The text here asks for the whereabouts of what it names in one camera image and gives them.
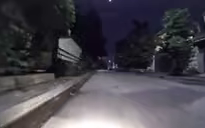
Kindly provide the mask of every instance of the foliage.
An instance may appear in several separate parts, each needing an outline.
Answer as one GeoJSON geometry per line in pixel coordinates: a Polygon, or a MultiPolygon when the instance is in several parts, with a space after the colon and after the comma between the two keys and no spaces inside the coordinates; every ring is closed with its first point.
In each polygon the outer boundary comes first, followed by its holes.
{"type": "Polygon", "coordinates": [[[163,30],[158,35],[162,47],[160,52],[168,53],[173,59],[171,73],[181,74],[190,62],[193,49],[191,37],[194,29],[188,10],[173,9],[165,12],[163,30]]]}
{"type": "Polygon", "coordinates": [[[38,61],[36,51],[56,49],[74,22],[73,0],[0,0],[0,68],[28,71],[38,61]]]}
{"type": "Polygon", "coordinates": [[[67,28],[72,28],[76,21],[75,5],[73,0],[58,0],[57,8],[61,13],[67,28]]]}
{"type": "Polygon", "coordinates": [[[96,61],[98,57],[106,56],[106,39],[102,32],[102,22],[97,10],[91,9],[86,15],[82,15],[77,8],[72,37],[83,51],[87,52],[84,54],[93,60],[96,61]]]}
{"type": "Polygon", "coordinates": [[[134,21],[135,28],[117,43],[116,61],[119,67],[146,69],[150,66],[156,44],[147,23],[134,21]]]}

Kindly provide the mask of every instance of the roadside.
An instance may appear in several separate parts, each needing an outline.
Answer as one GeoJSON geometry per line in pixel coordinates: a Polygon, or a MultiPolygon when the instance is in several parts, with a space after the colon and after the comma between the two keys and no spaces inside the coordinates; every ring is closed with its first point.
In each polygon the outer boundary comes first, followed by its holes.
{"type": "Polygon", "coordinates": [[[86,73],[0,94],[0,127],[40,127],[91,77],[86,73]]]}
{"type": "Polygon", "coordinates": [[[185,85],[205,86],[205,74],[194,76],[170,76],[164,73],[143,73],[143,75],[174,81],[185,85]]]}

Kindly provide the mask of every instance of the street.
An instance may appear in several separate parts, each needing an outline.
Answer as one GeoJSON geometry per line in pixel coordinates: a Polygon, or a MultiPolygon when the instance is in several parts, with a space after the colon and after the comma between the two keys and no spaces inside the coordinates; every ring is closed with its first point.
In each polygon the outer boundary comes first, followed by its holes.
{"type": "Polygon", "coordinates": [[[205,128],[205,87],[98,72],[42,128],[205,128]]]}

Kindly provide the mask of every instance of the sky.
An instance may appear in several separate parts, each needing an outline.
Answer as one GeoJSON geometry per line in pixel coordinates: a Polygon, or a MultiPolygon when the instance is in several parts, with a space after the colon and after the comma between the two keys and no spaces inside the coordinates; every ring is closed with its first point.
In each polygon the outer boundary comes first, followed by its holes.
{"type": "Polygon", "coordinates": [[[115,52],[115,43],[132,29],[131,21],[148,21],[151,32],[161,29],[164,12],[171,8],[188,8],[193,20],[202,24],[205,0],[78,0],[84,8],[94,7],[98,11],[103,33],[107,39],[106,49],[115,52]]]}

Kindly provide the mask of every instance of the curb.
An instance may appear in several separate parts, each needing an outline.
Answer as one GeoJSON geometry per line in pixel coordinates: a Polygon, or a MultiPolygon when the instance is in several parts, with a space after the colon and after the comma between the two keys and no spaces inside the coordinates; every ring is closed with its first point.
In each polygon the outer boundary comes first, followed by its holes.
{"type": "Polygon", "coordinates": [[[0,113],[0,128],[40,128],[93,75],[87,73],[0,113]]]}

